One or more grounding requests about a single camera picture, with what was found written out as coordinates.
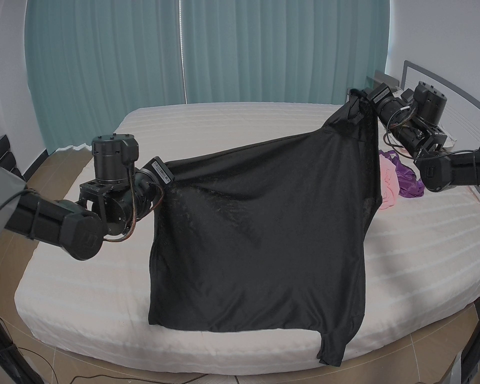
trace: mattress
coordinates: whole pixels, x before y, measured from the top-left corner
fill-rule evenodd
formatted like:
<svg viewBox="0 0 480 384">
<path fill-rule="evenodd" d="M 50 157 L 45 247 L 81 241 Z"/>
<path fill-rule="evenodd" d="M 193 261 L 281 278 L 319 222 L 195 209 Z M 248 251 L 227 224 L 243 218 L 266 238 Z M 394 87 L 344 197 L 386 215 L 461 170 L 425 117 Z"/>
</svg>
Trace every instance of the mattress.
<svg viewBox="0 0 480 384">
<path fill-rule="evenodd" d="M 116 132 L 135 135 L 141 167 L 154 156 L 170 161 L 313 131 L 338 108 L 289 103 L 142 108 Z M 383 143 L 380 148 L 388 149 Z M 66 198 L 75 201 L 78 185 L 93 178 L 91 161 Z M 84 262 L 39 244 L 15 293 L 18 313 L 33 335 L 64 350 L 160 372 L 247 375 L 320 366 L 315 357 L 321 337 L 315 331 L 210 333 L 149 325 L 153 233 L 149 215 L 127 241 L 106 243 Z M 479 245 L 480 203 L 469 187 L 399 197 L 395 206 L 378 211 L 364 243 L 365 318 L 344 360 L 445 318 L 480 296 Z"/>
</svg>

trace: pile of clothes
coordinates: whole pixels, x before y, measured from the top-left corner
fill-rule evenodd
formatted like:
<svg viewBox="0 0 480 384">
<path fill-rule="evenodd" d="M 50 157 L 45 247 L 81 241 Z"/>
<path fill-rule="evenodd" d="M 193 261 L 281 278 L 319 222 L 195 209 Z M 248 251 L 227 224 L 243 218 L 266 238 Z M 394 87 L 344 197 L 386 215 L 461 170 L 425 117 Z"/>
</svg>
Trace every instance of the pile of clothes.
<svg viewBox="0 0 480 384">
<path fill-rule="evenodd" d="M 407 198 L 422 197 L 425 186 L 417 180 L 415 172 L 400 162 L 395 151 L 379 151 L 380 185 L 382 205 L 379 209 L 387 209 L 395 205 L 398 196 Z"/>
</svg>

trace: tiled floor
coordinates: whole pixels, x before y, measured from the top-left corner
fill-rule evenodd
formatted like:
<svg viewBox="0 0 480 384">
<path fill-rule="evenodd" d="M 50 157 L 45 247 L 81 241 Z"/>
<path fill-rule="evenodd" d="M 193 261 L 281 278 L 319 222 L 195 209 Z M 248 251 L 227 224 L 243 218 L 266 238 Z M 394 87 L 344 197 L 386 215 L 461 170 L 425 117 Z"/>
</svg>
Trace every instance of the tiled floor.
<svg viewBox="0 0 480 384">
<path fill-rule="evenodd" d="M 50 156 L 29 180 L 28 185 L 50 199 L 61 199 L 76 177 L 90 160 L 90 153 L 69 150 Z M 477 323 L 477 312 L 469 305 L 461 312 L 431 324 L 390 345 L 356 359 L 345 361 L 339 368 L 276 373 L 258 376 L 219 376 L 200 373 L 155 373 L 133 370 L 46 346 L 32 334 L 18 316 L 13 296 L 23 272 L 37 246 L 8 231 L 0 233 L 0 316 L 17 346 L 41 354 L 53 365 L 60 384 L 69 384 L 76 375 L 128 376 L 132 380 L 116 380 L 106 377 L 77 379 L 75 384 L 139 383 L 134 378 L 145 378 L 163 383 L 192 384 L 414 384 L 419 380 L 430 384 L 438 381 L 455 355 L 468 341 Z M 25 352 L 42 375 L 55 382 L 52 370 L 46 362 L 31 352 Z"/>
</svg>

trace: black fabric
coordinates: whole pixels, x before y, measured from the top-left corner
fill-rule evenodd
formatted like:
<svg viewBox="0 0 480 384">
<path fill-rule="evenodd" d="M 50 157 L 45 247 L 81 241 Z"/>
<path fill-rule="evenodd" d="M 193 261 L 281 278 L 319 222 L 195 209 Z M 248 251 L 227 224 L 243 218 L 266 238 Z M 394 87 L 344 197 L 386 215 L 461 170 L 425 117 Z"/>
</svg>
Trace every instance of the black fabric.
<svg viewBox="0 0 480 384">
<path fill-rule="evenodd" d="M 363 239 L 382 202 L 377 117 L 353 96 L 317 131 L 167 163 L 148 321 L 321 333 L 340 365 L 365 310 Z"/>
</svg>

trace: curtain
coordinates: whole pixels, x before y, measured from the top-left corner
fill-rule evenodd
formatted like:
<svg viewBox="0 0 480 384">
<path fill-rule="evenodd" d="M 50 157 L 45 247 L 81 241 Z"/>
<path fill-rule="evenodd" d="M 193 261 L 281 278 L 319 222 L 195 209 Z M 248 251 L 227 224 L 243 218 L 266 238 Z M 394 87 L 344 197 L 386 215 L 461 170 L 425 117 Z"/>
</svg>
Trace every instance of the curtain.
<svg viewBox="0 0 480 384">
<path fill-rule="evenodd" d="M 48 153 L 185 103 L 176 0 L 29 1 L 25 58 Z"/>
<path fill-rule="evenodd" d="M 386 0 L 181 0 L 188 103 L 343 104 L 385 70 Z"/>
</svg>

